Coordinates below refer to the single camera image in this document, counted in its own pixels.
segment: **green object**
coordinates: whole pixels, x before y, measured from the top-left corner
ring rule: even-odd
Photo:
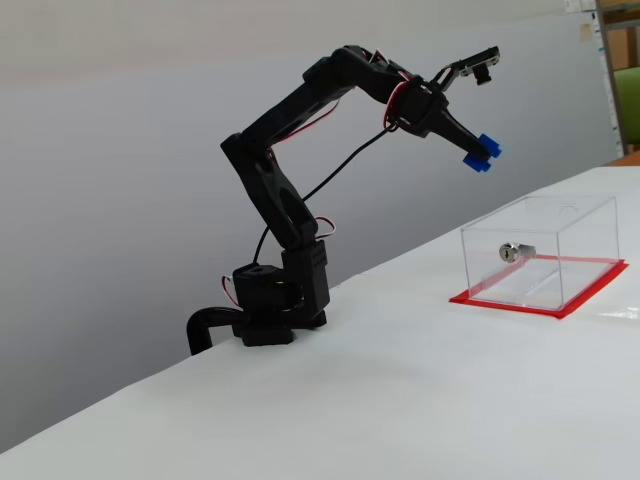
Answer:
[[[620,101],[620,121],[627,143],[640,144],[640,68],[614,73]]]

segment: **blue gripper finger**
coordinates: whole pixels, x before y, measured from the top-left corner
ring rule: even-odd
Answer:
[[[480,140],[482,146],[487,149],[489,155],[491,155],[493,158],[498,158],[502,154],[500,145],[484,133],[480,135],[480,138],[478,140]],[[488,172],[492,166],[489,163],[489,160],[483,160],[472,154],[468,154],[464,158],[463,162],[473,168],[476,172]]]

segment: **black cable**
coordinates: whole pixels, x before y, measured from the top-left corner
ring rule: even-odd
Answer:
[[[306,202],[307,200],[309,200],[311,197],[313,197],[316,193],[318,193],[322,188],[324,188],[324,186],[329,183],[331,180],[334,179],[334,177],[336,175],[338,175],[342,169],[344,167],[346,167],[347,165],[349,165],[349,163],[351,162],[351,160],[353,160],[354,158],[356,158],[358,156],[358,154],[360,152],[362,152],[365,148],[371,146],[372,144],[376,143],[378,140],[380,140],[382,137],[384,137],[387,133],[389,133],[389,131],[395,126],[395,124],[391,124],[389,125],[387,128],[385,128],[383,131],[381,131],[379,134],[377,134],[375,137],[373,137],[371,140],[369,140],[366,143],[363,143],[360,147],[358,147],[351,155],[349,155],[349,158],[347,158],[344,162],[342,162],[342,164],[340,164],[340,166],[338,168],[336,168],[333,173],[331,175],[329,175],[327,178],[325,178],[323,180],[323,182],[318,185],[316,188],[314,188],[313,190],[311,190],[311,192],[302,199],[303,202]],[[260,250],[262,250],[262,244],[264,243],[264,239],[267,238],[267,234],[269,233],[269,227],[264,229],[264,232],[262,232],[262,236],[260,237],[260,241],[258,242],[258,248],[256,248],[256,254],[253,256],[253,263],[258,263],[258,257],[260,256]]]

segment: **red wire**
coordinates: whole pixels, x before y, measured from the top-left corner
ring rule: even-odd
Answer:
[[[393,102],[398,96],[398,93],[400,93],[400,90],[402,90],[406,85],[407,85],[407,82],[400,82],[398,85],[396,85],[396,88],[393,89],[393,92],[391,92],[391,96],[389,97],[389,101],[387,102],[387,109],[384,112],[384,118],[382,120],[382,126],[385,129],[387,128],[387,121],[389,119],[389,113],[391,112],[391,107],[393,106]],[[396,125],[393,129],[389,131],[395,132],[397,129],[398,129],[398,126]]]
[[[320,120],[322,120],[323,118],[327,118],[329,115],[331,115],[331,114],[334,112],[334,110],[335,110],[336,108],[338,108],[338,104],[339,104],[339,103],[340,103],[340,100],[338,100],[338,101],[333,105],[333,107],[331,107],[331,110],[329,110],[327,113],[325,113],[325,114],[323,114],[323,115],[320,115],[320,116],[319,116],[318,118],[316,118],[314,121],[312,121],[312,122],[310,122],[310,123],[307,123],[304,127],[300,127],[300,128],[299,128],[298,130],[296,130],[295,132],[290,133],[289,135],[287,135],[286,137],[284,137],[282,140],[280,140],[280,142],[278,142],[278,143],[282,143],[282,142],[284,142],[285,140],[289,140],[289,139],[291,139],[291,138],[295,137],[295,136],[296,136],[296,135],[298,135],[299,133],[304,132],[306,129],[313,127],[316,123],[318,123],[318,122],[319,122]]]
[[[316,217],[316,220],[322,220],[323,222],[328,223],[329,225],[331,225],[331,228],[333,229],[331,232],[329,233],[323,233],[322,235],[318,235],[316,237],[316,240],[321,240],[323,238],[327,238],[330,237],[331,235],[333,235],[334,233],[336,233],[336,224],[333,223],[331,220],[329,220],[327,217]]]
[[[231,303],[233,303],[236,307],[239,307],[240,305],[238,305],[238,302],[236,302],[233,297],[231,296],[231,294],[229,293],[229,291],[227,290],[227,283],[225,280],[228,280],[229,277],[227,277],[226,275],[222,276],[222,291],[224,292],[224,294],[227,296],[227,298],[231,301]]]

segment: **wire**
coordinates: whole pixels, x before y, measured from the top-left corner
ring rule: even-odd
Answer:
[[[402,78],[404,78],[405,81],[400,82],[398,85],[396,85],[396,88],[393,89],[393,92],[391,92],[391,95],[389,96],[389,101],[387,102],[387,108],[384,111],[384,118],[382,119],[382,126],[385,129],[387,128],[387,122],[389,121],[389,114],[391,113],[391,108],[393,108],[393,102],[395,101],[400,91],[407,86],[407,83],[411,79],[411,77],[409,77],[409,75],[407,75],[405,72],[399,71],[398,73],[402,75]],[[389,131],[395,132],[397,129],[398,129],[398,125],[396,124],[394,129]]]
[[[325,223],[328,223],[329,225],[331,225],[331,228],[333,229],[329,233],[323,233],[322,235],[317,235],[316,240],[322,240],[323,238],[328,238],[334,233],[336,233],[336,224],[333,223],[331,220],[329,220],[327,217],[316,217],[316,220],[321,220]]]
[[[331,107],[331,109],[323,114],[320,115],[318,118],[316,118],[315,120],[313,120],[312,122],[307,123],[306,125],[300,127],[299,129],[297,129],[296,131],[290,133],[289,135],[287,135],[286,137],[284,137],[282,140],[280,140],[278,143],[282,143],[284,141],[287,141],[293,137],[295,137],[296,135],[298,135],[299,133],[304,132],[306,129],[313,127],[316,123],[318,123],[320,120],[322,120],[323,118],[327,118],[329,115],[331,115],[334,110],[336,108],[338,108],[338,105],[340,104],[340,99],[338,99],[338,101],[336,101],[336,103],[333,104],[333,107]]]
[[[385,129],[383,131],[381,131],[380,133],[378,133],[375,137],[373,137],[371,140],[369,140],[366,143],[363,143],[362,145],[360,145],[351,155],[349,155],[349,157],[340,164],[340,166],[338,168],[336,168],[333,173],[331,175],[329,175],[327,178],[325,178],[320,185],[318,185],[316,188],[314,188],[313,190],[311,190],[311,192],[309,192],[307,194],[306,197],[304,197],[302,199],[303,202],[306,202],[307,200],[309,200],[311,197],[313,197],[316,193],[318,193],[320,190],[322,190],[322,188],[324,188],[324,186],[329,183],[331,180],[333,180],[335,178],[336,175],[338,175],[342,169],[344,167],[346,167],[347,165],[349,165],[349,163],[351,162],[351,160],[353,160],[354,158],[356,158],[358,156],[358,154],[360,152],[362,152],[364,149],[366,149],[367,147],[370,147],[371,145],[373,145],[374,143],[376,143],[378,140],[380,140],[382,137],[384,137],[387,133],[389,132],[393,132],[395,131],[394,129],[397,129],[397,125],[396,124],[391,124],[388,127],[385,127]],[[269,233],[269,227],[264,229],[264,232],[262,232],[262,236],[260,237],[260,241],[258,242],[258,247],[256,248],[256,253],[253,256],[253,263],[258,263],[258,257],[260,256],[260,250],[262,250],[262,244],[264,243],[265,238],[267,238],[267,234]]]
[[[231,279],[231,277],[228,277],[227,275],[223,275],[222,276],[222,291],[224,292],[224,294],[227,296],[227,298],[229,299],[229,301],[231,303],[233,303],[236,307],[239,307],[240,305],[238,304],[237,300],[235,300],[231,294],[229,293],[229,291],[227,290],[227,281],[232,282],[233,280]]]

